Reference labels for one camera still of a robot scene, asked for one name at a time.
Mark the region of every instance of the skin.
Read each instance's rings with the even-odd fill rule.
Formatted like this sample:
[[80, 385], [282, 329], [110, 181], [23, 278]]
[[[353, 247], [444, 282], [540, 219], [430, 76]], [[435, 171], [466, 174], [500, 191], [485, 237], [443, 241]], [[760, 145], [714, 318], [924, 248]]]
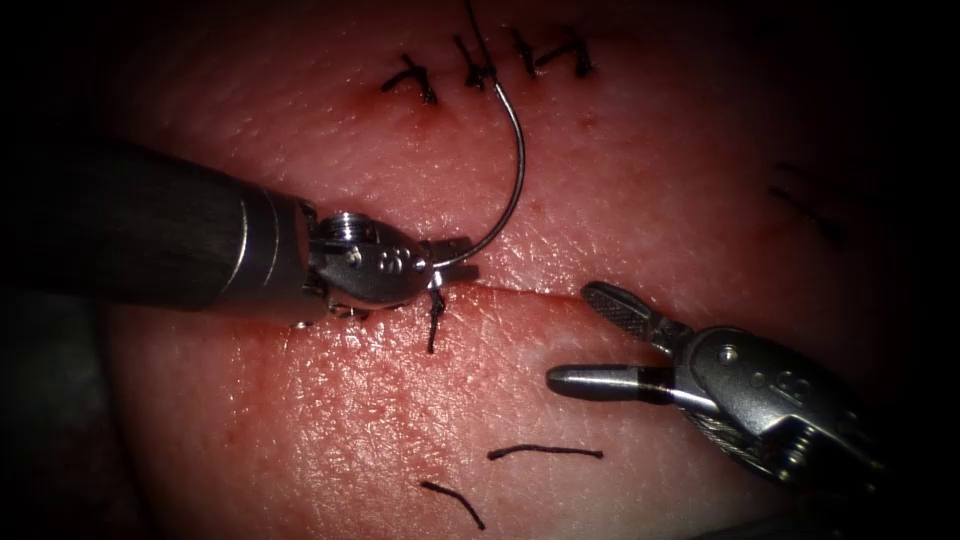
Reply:
[[[321, 214], [479, 238], [510, 189], [514, 141], [489, 86], [463, 85], [452, 36], [480, 61], [466, 12], [384, 4], [131, 17], [132, 45], [96, 78], [96, 123], [316, 201]], [[882, 193], [885, 143], [864, 120], [877, 110], [834, 29], [804, 6], [539, 4], [476, 6], [526, 133], [528, 185], [506, 230], [471, 261], [481, 279], [445, 291], [435, 355], [425, 296], [307, 330], [111, 313], [120, 418], [172, 536], [682, 538], [787, 504], [673, 408], [545, 388], [544, 372], [562, 363], [666, 365], [578, 299], [593, 279], [694, 328], [779, 340], [885, 405], [902, 371], [889, 336], [903, 322], [904, 246], [863, 195]], [[760, 32], [771, 19], [775, 29]], [[540, 55], [566, 24], [596, 72], [576, 79], [565, 55], [531, 80], [507, 28]], [[381, 94], [404, 52], [428, 69], [438, 106], [423, 105], [412, 80]], [[779, 172], [778, 161], [833, 187]], [[816, 204], [850, 240], [823, 238], [770, 185]], [[605, 457], [486, 460], [520, 443]], [[464, 494], [487, 530], [422, 480]]]

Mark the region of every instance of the black suture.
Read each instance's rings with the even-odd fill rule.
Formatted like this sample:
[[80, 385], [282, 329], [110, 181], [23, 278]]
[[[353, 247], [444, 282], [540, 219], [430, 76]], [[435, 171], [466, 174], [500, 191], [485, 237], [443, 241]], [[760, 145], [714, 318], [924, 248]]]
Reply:
[[577, 59], [577, 63], [574, 66], [573, 72], [578, 78], [582, 79], [591, 71], [593, 71], [593, 64], [590, 62], [590, 54], [587, 52], [587, 42], [581, 39], [580, 36], [578, 36], [573, 30], [573, 28], [565, 26], [563, 29], [564, 32], [569, 36], [569, 40], [556, 49], [544, 54], [540, 58], [537, 58], [534, 64], [537, 66], [542, 66], [561, 54], [573, 52]]
[[486, 67], [483, 68], [485, 75], [493, 79], [493, 82], [497, 82], [497, 68], [493, 65], [493, 58], [490, 56], [490, 51], [487, 49], [487, 43], [483, 40], [483, 34], [480, 33], [480, 25], [477, 24], [477, 15], [473, 12], [473, 5], [470, 3], [470, 0], [466, 0], [467, 4], [467, 15], [470, 16], [470, 26], [473, 27], [473, 34], [477, 37], [477, 43], [480, 45], [480, 52], [483, 53], [483, 61], [487, 63]]
[[582, 450], [580, 448], [563, 448], [559, 446], [540, 446], [539, 444], [518, 444], [499, 450], [487, 452], [487, 459], [490, 461], [498, 460], [507, 454], [514, 452], [546, 452], [548, 454], [582, 454], [592, 456], [597, 459], [603, 459], [603, 450]]
[[433, 354], [433, 344], [437, 340], [437, 327], [440, 316], [447, 310], [447, 303], [439, 289], [430, 289], [430, 337], [427, 338], [427, 353]]
[[814, 174], [803, 167], [794, 165], [793, 163], [781, 161], [774, 163], [773, 166], [779, 171], [791, 174], [805, 182], [817, 186], [818, 188], [830, 191], [841, 197], [854, 202], [859, 202], [871, 208], [883, 209], [889, 206], [889, 200], [887, 200], [885, 197], [874, 193], [868, 193], [863, 189], [857, 189], [855, 187], [844, 185], [840, 182], [831, 181], [827, 178], [823, 178], [820, 175]]
[[787, 204], [793, 206], [797, 211], [813, 221], [817, 226], [817, 230], [820, 231], [820, 234], [827, 240], [839, 244], [847, 239], [847, 230], [839, 223], [821, 216], [816, 213], [811, 206], [798, 201], [792, 195], [778, 187], [770, 187], [768, 190], [771, 195], [786, 201]]
[[406, 54], [400, 55], [400, 58], [407, 64], [407, 69], [387, 79], [387, 82], [380, 85], [380, 91], [388, 92], [400, 81], [408, 77], [413, 77], [417, 81], [417, 84], [420, 85], [420, 95], [423, 97], [423, 102], [429, 105], [436, 105], [437, 94], [433, 91], [433, 88], [430, 87], [430, 81], [427, 79], [427, 68], [418, 66]]
[[520, 36], [520, 31], [516, 28], [511, 28], [510, 34], [513, 35], [513, 47], [517, 49], [517, 52], [520, 53], [520, 58], [523, 59], [523, 68], [527, 70], [527, 75], [530, 75], [531, 79], [536, 79], [537, 70], [533, 65], [533, 47], [523, 40]]
[[463, 59], [467, 61], [467, 78], [463, 83], [464, 86], [476, 86], [483, 91], [483, 77], [486, 75], [486, 71], [475, 64], [473, 59], [470, 58], [470, 51], [467, 50], [467, 46], [463, 44], [460, 36], [453, 36], [453, 41], [457, 44], [457, 48], [460, 49], [460, 54], [463, 55]]
[[449, 495], [454, 499], [460, 501], [460, 504], [462, 504], [463, 507], [467, 509], [467, 512], [470, 512], [470, 517], [472, 517], [473, 520], [477, 522], [477, 528], [480, 529], [481, 531], [487, 528], [487, 526], [483, 524], [483, 520], [480, 519], [480, 516], [477, 514], [476, 510], [473, 509], [473, 506], [471, 506], [470, 503], [467, 502], [467, 499], [463, 495], [457, 493], [452, 489], [445, 488], [443, 486], [438, 486], [433, 482], [427, 482], [426, 480], [424, 480], [423, 482], [420, 482], [420, 487], [429, 489], [430, 491], [436, 491], [437, 493], [442, 493], [444, 495]]

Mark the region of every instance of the cut suture end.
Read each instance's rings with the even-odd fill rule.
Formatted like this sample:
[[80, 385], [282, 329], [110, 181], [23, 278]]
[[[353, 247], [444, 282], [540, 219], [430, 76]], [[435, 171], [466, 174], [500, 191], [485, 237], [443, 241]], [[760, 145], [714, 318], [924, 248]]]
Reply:
[[430, 87], [430, 81], [427, 79], [427, 68], [418, 66], [407, 54], [400, 55], [400, 58], [407, 64], [407, 69], [387, 79], [387, 82], [380, 85], [380, 91], [388, 92], [400, 81], [412, 77], [420, 85], [420, 95], [423, 97], [423, 102], [428, 105], [436, 105], [437, 94]]
[[439, 289], [430, 289], [430, 336], [427, 338], [427, 353], [433, 354], [433, 345], [437, 340], [437, 328], [440, 316], [447, 310], [447, 303]]
[[514, 452], [544, 452], [547, 454], [581, 454], [584, 456], [595, 457], [597, 459], [603, 459], [602, 450], [583, 450], [581, 448], [564, 448], [560, 446], [540, 446], [538, 444], [518, 444], [516, 446], [501, 448], [499, 450], [491, 450], [490, 452], [487, 452], [487, 459], [489, 459], [490, 461], [496, 461]]
[[828, 241], [836, 245], [841, 245], [846, 242], [847, 229], [843, 225], [823, 217], [817, 213], [812, 206], [800, 202], [783, 189], [778, 187], [769, 187], [767, 188], [767, 191], [774, 197], [777, 197], [790, 206], [793, 206], [798, 212], [800, 212], [800, 214], [806, 216], [810, 221], [813, 221], [814, 225], [817, 227], [817, 231]]
[[470, 513], [470, 517], [472, 517], [473, 521], [477, 524], [477, 528], [480, 529], [481, 531], [487, 528], [487, 526], [483, 524], [483, 520], [480, 519], [480, 515], [477, 514], [476, 510], [473, 509], [473, 506], [471, 506], [470, 503], [467, 502], [466, 497], [464, 497], [463, 495], [457, 493], [456, 491], [450, 488], [438, 486], [437, 484], [434, 484], [433, 482], [427, 482], [426, 480], [424, 480], [423, 482], [420, 482], [420, 487], [424, 489], [429, 489], [430, 491], [434, 491], [436, 493], [442, 493], [444, 495], [453, 497], [454, 499], [460, 501], [460, 504], [467, 509], [467, 512]]

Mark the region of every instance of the metal jaw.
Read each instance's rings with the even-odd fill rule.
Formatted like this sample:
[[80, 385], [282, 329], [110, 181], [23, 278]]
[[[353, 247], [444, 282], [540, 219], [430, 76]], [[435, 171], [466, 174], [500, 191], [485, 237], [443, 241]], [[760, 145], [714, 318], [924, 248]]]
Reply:
[[751, 472], [800, 491], [858, 497], [885, 466], [856, 400], [835, 377], [783, 345], [730, 327], [694, 332], [603, 282], [582, 290], [597, 313], [651, 343], [673, 366], [558, 366], [563, 395], [674, 404]]
[[433, 267], [463, 245], [470, 239], [418, 242], [363, 214], [334, 214], [310, 230], [307, 286], [322, 292], [337, 316], [396, 308], [442, 283], [477, 279], [475, 266]]

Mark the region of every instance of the engraved marking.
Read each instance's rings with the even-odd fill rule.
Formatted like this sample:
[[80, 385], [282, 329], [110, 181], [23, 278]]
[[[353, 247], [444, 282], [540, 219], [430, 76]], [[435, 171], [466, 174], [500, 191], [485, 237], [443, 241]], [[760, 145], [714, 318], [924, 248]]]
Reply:
[[777, 374], [776, 385], [771, 384], [770, 389], [797, 407], [803, 407], [803, 400], [810, 392], [810, 383], [790, 371], [781, 371]]

